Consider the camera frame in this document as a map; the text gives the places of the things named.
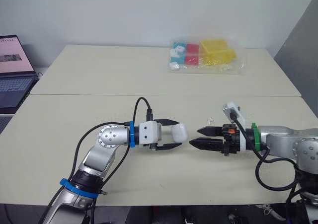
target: white table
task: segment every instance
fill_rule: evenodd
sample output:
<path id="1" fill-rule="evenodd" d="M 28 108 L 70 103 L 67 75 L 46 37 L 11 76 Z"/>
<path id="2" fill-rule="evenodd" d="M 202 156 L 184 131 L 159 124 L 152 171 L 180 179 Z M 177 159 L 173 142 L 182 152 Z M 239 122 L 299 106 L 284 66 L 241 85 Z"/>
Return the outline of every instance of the white table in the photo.
<path id="1" fill-rule="evenodd" d="M 242 75 L 168 73 L 169 48 L 67 45 L 32 94 L 300 96 L 265 49 Z"/>
<path id="2" fill-rule="evenodd" d="M 0 203 L 46 205 L 68 177 L 80 137 L 105 121 L 129 121 L 136 96 L 31 95 L 0 136 Z M 213 117 L 228 123 L 222 105 L 232 96 L 147 96 L 155 118 L 184 122 L 189 140 Z M 282 125 L 294 129 L 318 126 L 299 97 L 236 97 L 248 125 Z M 145 116 L 141 103 L 137 121 Z M 97 130 L 84 140 L 79 161 L 95 144 Z M 121 147 L 112 167 L 122 157 Z M 99 205 L 226 205 L 283 203 L 288 192 L 272 192 L 256 181 L 251 152 L 230 154 L 195 149 L 188 142 L 170 151 L 131 149 L 120 169 L 104 187 Z M 264 165 L 261 177 L 273 186 L 293 179 L 286 162 Z"/>

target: robotic arm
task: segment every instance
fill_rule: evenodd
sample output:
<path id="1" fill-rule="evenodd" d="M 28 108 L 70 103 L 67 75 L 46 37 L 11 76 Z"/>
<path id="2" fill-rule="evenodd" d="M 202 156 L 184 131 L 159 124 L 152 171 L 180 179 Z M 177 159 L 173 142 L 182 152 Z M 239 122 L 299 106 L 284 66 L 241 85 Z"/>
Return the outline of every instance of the robotic arm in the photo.
<path id="1" fill-rule="evenodd" d="M 123 126 L 109 123 L 102 127 L 98 132 L 96 144 L 88 151 L 77 172 L 71 178 L 61 180 L 60 193 L 57 192 L 58 196 L 53 198 L 53 204 L 48 206 L 40 223 L 88 224 L 90 217 L 87 215 L 87 210 L 91 209 L 99 194 L 107 195 L 101 190 L 106 182 L 103 178 L 121 145 L 131 148 L 139 145 L 152 150 L 167 150 L 187 140 L 183 124 L 169 119 L 152 119 L 152 110 L 148 109 L 147 121 L 137 127 L 134 126 L 133 121 L 125 122 Z M 161 140 L 161 126 L 171 126 L 175 143 L 158 146 Z"/>
<path id="2" fill-rule="evenodd" d="M 314 223 L 318 220 L 318 129 L 293 130 L 282 126 L 256 126 L 254 123 L 250 129 L 245 129 L 245 118 L 239 108 L 229 102 L 223 107 L 223 112 L 230 120 L 231 124 L 224 124 L 222 127 L 207 126 L 198 130 L 199 133 L 208 137 L 223 137 L 222 139 L 212 139 L 208 137 L 196 138 L 190 141 L 194 147 L 204 150 L 220 151 L 228 156 L 230 153 L 238 151 L 254 150 L 255 152 L 264 150 L 265 153 L 281 157 L 279 160 L 292 162 L 295 159 L 295 185 L 286 188 L 275 188 L 265 185 L 258 176 L 259 167 L 265 162 L 266 156 L 261 156 L 264 160 L 256 166 L 256 178 L 259 183 L 272 191 L 284 191 L 292 189 L 291 196 L 287 202 L 291 202 L 294 194 L 300 194 L 302 209 L 307 211 L 307 217 L 301 221 L 295 220 L 292 223 Z M 296 184 L 299 184 L 301 192 L 295 191 Z"/>

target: green ring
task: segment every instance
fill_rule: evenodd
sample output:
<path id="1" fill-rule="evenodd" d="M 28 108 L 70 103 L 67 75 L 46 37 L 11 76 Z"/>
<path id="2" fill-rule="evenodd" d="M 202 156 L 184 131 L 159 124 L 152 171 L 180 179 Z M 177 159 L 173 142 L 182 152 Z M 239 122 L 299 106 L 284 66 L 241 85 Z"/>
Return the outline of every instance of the green ring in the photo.
<path id="1" fill-rule="evenodd" d="M 256 151 L 260 151 L 259 133 L 258 133 L 256 123 L 252 123 L 252 129 L 254 131 L 255 149 L 256 149 Z"/>

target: laptop screen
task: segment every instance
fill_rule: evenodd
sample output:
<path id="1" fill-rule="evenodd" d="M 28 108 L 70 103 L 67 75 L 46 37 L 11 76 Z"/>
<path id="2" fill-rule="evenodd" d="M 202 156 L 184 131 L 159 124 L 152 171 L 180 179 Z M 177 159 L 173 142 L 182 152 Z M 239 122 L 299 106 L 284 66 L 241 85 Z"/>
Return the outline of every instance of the laptop screen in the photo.
<path id="1" fill-rule="evenodd" d="M 15 35 L 0 37 L 0 75 L 34 72 L 19 40 Z"/>

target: black cable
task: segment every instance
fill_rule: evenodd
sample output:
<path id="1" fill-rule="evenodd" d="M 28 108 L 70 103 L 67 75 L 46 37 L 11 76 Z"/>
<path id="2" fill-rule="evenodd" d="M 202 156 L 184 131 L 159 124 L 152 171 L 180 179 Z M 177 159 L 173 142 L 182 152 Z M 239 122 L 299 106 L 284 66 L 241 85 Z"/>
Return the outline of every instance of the black cable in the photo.
<path id="1" fill-rule="evenodd" d="M 284 186 L 284 187 L 271 187 L 271 186 L 268 186 L 266 185 L 265 183 L 262 182 L 262 180 L 260 179 L 259 177 L 259 169 L 260 169 L 260 166 L 262 165 L 262 163 L 274 163 L 274 162 L 277 162 L 277 161 L 287 161 L 287 162 L 290 162 L 295 169 L 297 169 L 297 165 L 294 161 L 292 161 L 291 159 L 289 158 L 273 158 L 273 159 L 266 159 L 267 156 L 269 155 L 270 153 L 270 149 L 267 148 L 266 149 L 266 152 L 264 154 L 264 156 L 261 156 L 261 154 L 259 154 L 255 147 L 254 147 L 254 144 L 253 142 L 249 139 L 245 129 L 243 128 L 243 126 L 240 124 L 240 122 L 237 120 L 237 117 L 236 115 L 234 115 L 233 113 L 230 114 L 230 117 L 231 119 L 236 123 L 236 125 L 238 126 L 239 130 L 241 131 L 241 133 L 243 134 L 244 138 L 246 139 L 247 141 L 247 145 L 248 147 L 256 154 L 256 156 L 259 158 L 259 162 L 257 163 L 256 165 L 256 168 L 255 168 L 255 176 L 256 176 L 256 179 L 257 181 L 259 182 L 259 184 L 268 189 L 268 190 L 271 190 L 271 191 L 286 191 L 286 190 L 289 190 L 289 189 L 293 189 L 294 187 L 296 187 L 297 183 L 300 182 L 300 180 L 302 179 L 302 177 L 297 177 L 296 174 L 295 174 L 295 179 L 292 183 Z"/>
<path id="2" fill-rule="evenodd" d="M 4 204 L 4 211 L 5 211 L 5 215 L 6 215 L 7 220 L 8 220 L 11 224 L 13 224 L 13 221 L 12 221 L 11 218 L 9 217 L 9 213 L 8 213 L 8 209 L 7 209 L 6 204 Z"/>
<path id="3" fill-rule="evenodd" d="M 290 205 L 292 203 L 292 199 L 294 197 L 296 197 L 298 194 L 301 194 L 305 192 L 305 190 L 303 188 L 299 189 L 298 191 L 295 192 L 295 189 L 292 189 L 287 200 L 286 200 L 286 219 L 287 220 L 290 220 L 290 215 L 289 215 L 289 208 L 290 208 Z"/>
<path id="4" fill-rule="evenodd" d="M 60 192 L 63 190 L 64 186 L 60 187 L 59 190 L 54 194 L 53 198 L 51 199 L 51 201 L 49 202 L 49 204 L 46 206 L 46 209 L 44 210 L 40 220 L 39 220 L 39 224 L 42 224 L 44 221 L 44 218 L 46 217 L 50 207 L 52 206 L 53 202 L 55 201 L 55 199 L 57 198 L 57 196 L 60 194 Z"/>
<path id="5" fill-rule="evenodd" d="M 301 193 L 303 193 L 303 192 L 305 192 L 305 189 L 304 189 L 304 188 L 301 188 L 301 189 L 297 190 L 296 192 L 290 194 L 290 195 L 288 196 L 287 200 L 286 200 L 286 203 L 288 203 L 288 204 L 292 203 L 292 199 L 293 199 L 294 197 L 296 197 L 298 194 L 301 194 Z"/>
<path id="6" fill-rule="evenodd" d="M 261 159 L 257 163 L 256 168 L 255 168 L 255 176 L 256 176 L 256 179 L 259 182 L 259 184 L 262 185 L 264 188 L 266 188 L 268 190 L 276 191 L 276 192 L 286 191 L 286 190 L 289 190 L 289 189 L 296 188 L 297 183 L 299 183 L 299 181 L 301 180 L 301 177 L 297 177 L 296 174 L 295 174 L 294 181 L 292 183 L 284 186 L 284 187 L 271 187 L 271 186 L 268 186 L 268 185 L 266 185 L 265 183 L 262 182 L 262 180 L 259 177 L 259 169 L 260 169 L 260 166 L 262 165 L 263 162 L 274 163 L 274 162 L 277 162 L 277 161 L 290 161 L 290 160 L 286 160 L 285 158 L 274 158 L 274 159 L 266 160 L 266 157 L 269 155 L 269 152 L 270 152 L 270 149 L 267 149 L 265 154 L 264 154 L 264 156 L 263 156 L 263 159 Z"/>
<path id="7" fill-rule="evenodd" d="M 146 103 L 148 109 L 151 109 L 151 107 L 150 107 L 150 105 L 149 105 L 147 99 L 145 99 L 144 97 L 139 97 L 138 100 L 136 101 L 135 108 L 134 108 L 133 123 L 135 123 L 138 104 L 139 104 L 139 102 L 140 102 L 141 100 L 143 100 L 143 101 Z M 130 149 L 130 145 L 128 144 L 124 156 L 122 157 L 122 159 L 120 160 L 120 162 L 118 163 L 118 165 L 114 168 L 114 170 L 110 173 L 110 175 L 105 179 L 105 181 L 103 182 L 103 185 L 101 186 L 101 188 L 104 187 L 104 185 L 110 180 L 110 178 L 111 178 L 111 177 L 114 175 L 114 173 L 117 171 L 117 169 L 119 168 L 119 166 L 124 162 L 124 159 L 126 158 L 128 152 L 129 152 L 129 149 Z"/>
<path id="8" fill-rule="evenodd" d="M 136 113 L 137 113 L 137 107 L 138 107 L 138 104 L 139 102 L 143 100 L 148 109 L 151 109 L 147 99 L 145 99 L 144 97 L 139 97 L 137 102 L 136 102 L 136 105 L 135 105 L 135 109 L 134 109 L 134 115 L 133 115 L 133 122 L 135 123 L 135 119 L 136 119 Z M 72 166 L 72 170 L 71 170 L 71 173 L 70 173 L 70 176 L 68 178 L 68 181 L 71 180 L 71 178 L 73 177 L 74 175 L 74 172 L 75 172 L 75 169 L 76 169 L 76 163 L 77 163 L 77 159 L 78 159 L 78 154 L 79 154 L 79 150 L 80 150 L 80 146 L 81 146 L 81 143 L 83 142 L 83 140 L 86 138 L 86 136 L 89 135 L 89 133 L 91 133 L 93 130 L 95 130 L 96 128 L 98 127 L 101 127 L 101 126 L 106 126 L 106 125 L 110 125 L 110 124 L 114 124 L 114 125 L 124 125 L 124 123 L 119 123 L 119 122 L 105 122 L 105 123 L 102 123 L 102 124 L 99 124 L 99 125 L 96 125 L 94 126 L 93 128 L 89 129 L 83 136 L 82 138 L 79 140 L 78 142 L 78 145 L 76 146 L 76 149 L 75 149 L 75 154 L 74 154 L 74 160 L 73 160 L 73 166 Z M 117 171 L 117 169 L 120 167 L 120 165 L 123 163 L 124 159 L 126 158 L 127 154 L 128 154 L 128 151 L 130 149 L 130 146 L 129 144 L 127 145 L 127 149 L 126 149 L 126 152 L 124 154 L 124 156 L 122 157 L 122 159 L 120 160 L 120 162 L 118 163 L 118 165 L 114 168 L 114 170 L 111 172 L 111 174 L 105 179 L 105 181 L 103 182 L 101 188 L 108 182 L 108 180 L 114 175 L 114 173 Z M 59 190 L 55 193 L 55 195 L 53 196 L 53 198 L 51 199 L 50 203 L 48 204 L 48 206 L 46 207 L 40 221 L 39 221 L 39 224 L 42 224 L 45 216 L 47 215 L 47 212 L 49 211 L 50 207 L 52 206 L 53 202 L 55 201 L 55 199 L 57 198 L 57 196 L 59 195 L 59 193 L 63 190 L 64 186 L 62 186 L 61 188 L 59 188 Z M 94 208 L 94 211 L 95 211 L 95 205 L 96 205 L 96 200 L 95 202 L 93 202 L 92 204 L 92 210 Z M 91 224 L 94 224 L 94 217 L 92 218 L 91 217 Z"/>
<path id="9" fill-rule="evenodd" d="M 106 126 L 106 125 L 110 125 L 110 124 L 114 124 L 114 125 L 124 125 L 123 123 L 119 123 L 119 122 L 105 122 L 99 125 L 94 126 L 93 128 L 91 128 L 90 130 L 88 130 L 83 136 L 82 138 L 79 140 L 78 145 L 76 146 L 75 149 L 75 154 L 74 154 L 74 159 L 73 159 L 73 166 L 72 166 L 72 170 L 70 173 L 70 176 L 68 178 L 68 181 L 71 180 L 71 178 L 74 175 L 75 172 L 75 168 L 76 168 L 76 163 L 77 163 L 77 159 L 78 159 L 78 154 L 79 154 L 79 150 L 80 150 L 80 146 L 81 143 L 83 142 L 83 140 L 85 139 L 86 136 L 88 136 L 89 133 L 91 133 L 93 130 L 95 130 L 98 127 L 101 126 Z M 60 187 L 59 190 L 54 194 L 53 198 L 51 199 L 51 201 L 49 202 L 48 206 L 46 207 L 44 213 L 42 214 L 39 224 L 42 224 L 42 222 L 44 221 L 44 218 L 46 217 L 50 207 L 52 206 L 52 204 L 54 203 L 55 199 L 57 198 L 57 196 L 60 194 L 60 192 L 63 190 L 64 186 Z"/>
<path id="10" fill-rule="evenodd" d="M 91 213 L 90 213 L 90 224 L 94 224 L 95 223 L 95 208 L 96 208 L 96 198 L 93 200 L 93 204 L 91 207 Z"/>
<path id="11" fill-rule="evenodd" d="M 82 138 L 79 140 L 78 142 L 78 145 L 76 146 L 76 149 L 75 149 L 75 154 L 74 154 L 74 159 L 73 159 L 73 166 L 72 166 L 72 170 L 71 170 L 71 173 L 70 173 L 70 176 L 68 178 L 68 181 L 71 180 L 71 178 L 73 177 L 74 175 L 74 172 L 75 172 L 75 169 L 76 169 L 76 163 L 77 163 L 77 160 L 78 160 L 78 154 L 79 154 L 79 150 L 80 150 L 80 145 L 81 143 L 83 142 L 83 140 L 86 138 L 86 136 L 89 135 L 89 133 L 91 133 L 92 131 L 94 131 L 95 129 L 101 127 L 101 126 L 107 126 L 107 125 L 124 125 L 124 123 L 120 123 L 120 122 L 105 122 L 105 123 L 101 123 L 97 126 L 94 126 L 93 128 L 89 129 L 83 136 Z"/>

